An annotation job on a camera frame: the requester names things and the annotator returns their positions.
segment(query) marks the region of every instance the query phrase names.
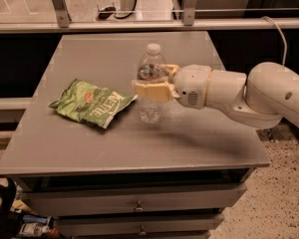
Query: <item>chip bag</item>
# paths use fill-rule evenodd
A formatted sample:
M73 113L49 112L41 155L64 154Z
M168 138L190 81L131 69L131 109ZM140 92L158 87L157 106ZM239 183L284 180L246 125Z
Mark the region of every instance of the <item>chip bag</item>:
M127 107L137 96L128 96L108 88L100 88L74 80L61 97L49 105L59 115L77 122L92 122L107 128L114 115Z

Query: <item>white bottle cap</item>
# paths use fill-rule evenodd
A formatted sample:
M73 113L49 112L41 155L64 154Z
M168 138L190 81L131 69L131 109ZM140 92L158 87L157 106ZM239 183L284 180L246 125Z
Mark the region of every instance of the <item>white bottle cap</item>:
M42 231L43 234L46 234L46 233L49 232L49 230L50 230L50 229L49 229L48 226L44 226L44 227L42 227L42 230L41 230L41 231Z
M160 44L148 44L147 51L151 55L158 55L160 53Z

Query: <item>dresser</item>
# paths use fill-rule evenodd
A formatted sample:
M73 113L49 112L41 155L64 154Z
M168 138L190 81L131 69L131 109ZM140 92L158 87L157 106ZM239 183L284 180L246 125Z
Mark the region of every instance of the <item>dresser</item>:
M64 235L208 238L248 176L269 165L255 129L218 111L172 101L147 124L135 101L102 129L49 108L74 79L132 95L149 42L170 64L223 70L203 31L65 35L2 157L0 176Z

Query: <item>crumpled green bag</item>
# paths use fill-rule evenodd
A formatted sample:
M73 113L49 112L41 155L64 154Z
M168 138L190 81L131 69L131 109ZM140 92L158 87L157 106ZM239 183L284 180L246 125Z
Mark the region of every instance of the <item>crumpled green bag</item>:
M61 97L49 107L59 115L77 122L92 122L107 128L114 115L127 107L137 96L128 96L108 88L100 88L74 80Z

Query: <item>metal knob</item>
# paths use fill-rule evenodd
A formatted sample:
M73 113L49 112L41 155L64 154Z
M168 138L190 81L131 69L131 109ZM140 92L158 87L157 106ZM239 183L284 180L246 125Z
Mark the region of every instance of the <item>metal knob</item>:
M146 236L147 235L147 233L144 231L144 227L143 226L141 226L141 231L140 231L139 235L140 236Z
M140 201L138 201L138 206L134 208L134 212L144 212L144 209L141 207Z

